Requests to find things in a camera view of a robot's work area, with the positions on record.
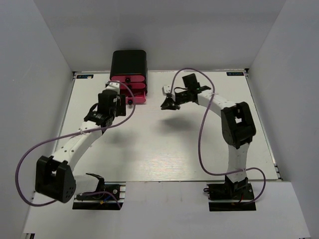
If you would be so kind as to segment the pink bottom drawer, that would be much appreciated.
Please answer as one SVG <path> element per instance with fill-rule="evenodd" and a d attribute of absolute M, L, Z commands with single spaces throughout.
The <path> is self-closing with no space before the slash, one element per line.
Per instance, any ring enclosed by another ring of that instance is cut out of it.
<path fill-rule="evenodd" d="M 126 96 L 127 105 L 133 105 L 133 102 L 138 105 L 144 104 L 146 102 L 146 94 L 144 91 L 133 92 L 133 97 L 128 91 L 123 91 L 123 94 Z"/>

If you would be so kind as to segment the pink drawer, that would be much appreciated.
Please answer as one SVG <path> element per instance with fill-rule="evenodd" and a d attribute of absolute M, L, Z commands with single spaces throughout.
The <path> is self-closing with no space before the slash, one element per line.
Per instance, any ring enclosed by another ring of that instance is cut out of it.
<path fill-rule="evenodd" d="M 124 83 L 139 83 L 146 79 L 143 75 L 114 75 L 110 77 L 112 81 L 120 81 Z"/>
<path fill-rule="evenodd" d="M 127 86 L 130 90 L 144 90 L 147 87 L 146 84 L 143 82 L 124 82 L 124 85 Z"/>
<path fill-rule="evenodd" d="M 138 105 L 144 104 L 146 102 L 146 94 L 144 91 L 133 92 L 133 97 L 128 91 L 123 91 L 123 94 L 126 96 L 127 105 L 133 105 L 133 102 Z"/>

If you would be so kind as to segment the pink top drawer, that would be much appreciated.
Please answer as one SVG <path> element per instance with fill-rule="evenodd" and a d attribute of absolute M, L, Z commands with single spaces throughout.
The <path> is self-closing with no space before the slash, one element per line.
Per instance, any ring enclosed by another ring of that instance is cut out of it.
<path fill-rule="evenodd" d="M 112 81 L 120 81 L 124 83 L 139 83 L 146 79 L 143 75 L 114 75 L 110 77 Z"/>

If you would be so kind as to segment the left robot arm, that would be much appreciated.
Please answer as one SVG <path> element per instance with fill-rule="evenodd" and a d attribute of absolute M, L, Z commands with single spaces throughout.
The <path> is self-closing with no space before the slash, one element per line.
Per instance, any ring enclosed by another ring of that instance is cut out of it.
<path fill-rule="evenodd" d="M 105 194 L 104 178 L 94 173 L 73 175 L 73 170 L 87 149 L 111 126 L 117 116 L 126 115 L 126 97 L 113 90 L 98 94 L 79 128 L 79 133 L 51 156 L 42 156 L 36 163 L 35 190 L 62 203 L 74 195 L 89 193 L 99 199 Z"/>

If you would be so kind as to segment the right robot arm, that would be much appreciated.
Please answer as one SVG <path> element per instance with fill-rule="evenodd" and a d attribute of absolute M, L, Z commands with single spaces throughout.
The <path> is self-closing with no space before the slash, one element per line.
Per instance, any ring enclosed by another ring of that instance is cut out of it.
<path fill-rule="evenodd" d="M 164 85 L 162 93 L 166 96 L 161 105 L 162 110 L 179 110 L 182 104 L 196 103 L 205 107 L 205 113 L 198 136 L 198 158 L 201 168 L 206 174 L 224 176 L 226 195 L 232 199 L 243 193 L 248 183 L 246 173 L 247 153 L 256 134 L 256 127 L 249 105 L 246 102 L 234 103 L 215 92 L 215 86 L 201 86 L 196 75 L 189 74 L 183 78 L 184 88 L 176 92 L 172 86 Z M 212 173 L 205 169 L 201 155 L 201 138 L 207 114 L 212 111 L 221 119 L 221 130 L 224 141 L 228 145 L 228 168 L 225 173 Z"/>

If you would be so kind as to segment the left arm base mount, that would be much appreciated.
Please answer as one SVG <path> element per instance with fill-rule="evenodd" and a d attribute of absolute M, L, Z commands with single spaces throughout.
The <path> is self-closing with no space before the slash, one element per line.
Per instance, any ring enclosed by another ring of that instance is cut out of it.
<path fill-rule="evenodd" d="M 105 182 L 102 193 L 84 193 L 73 199 L 73 210 L 119 211 L 125 200 L 125 182 Z"/>

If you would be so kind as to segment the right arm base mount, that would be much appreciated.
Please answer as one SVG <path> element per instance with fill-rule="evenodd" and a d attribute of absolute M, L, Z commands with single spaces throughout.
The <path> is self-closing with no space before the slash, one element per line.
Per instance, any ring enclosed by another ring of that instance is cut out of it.
<path fill-rule="evenodd" d="M 203 192 L 208 195 L 210 212 L 256 211 L 252 185 L 248 185 L 235 193 L 231 193 L 226 184 L 207 184 Z"/>

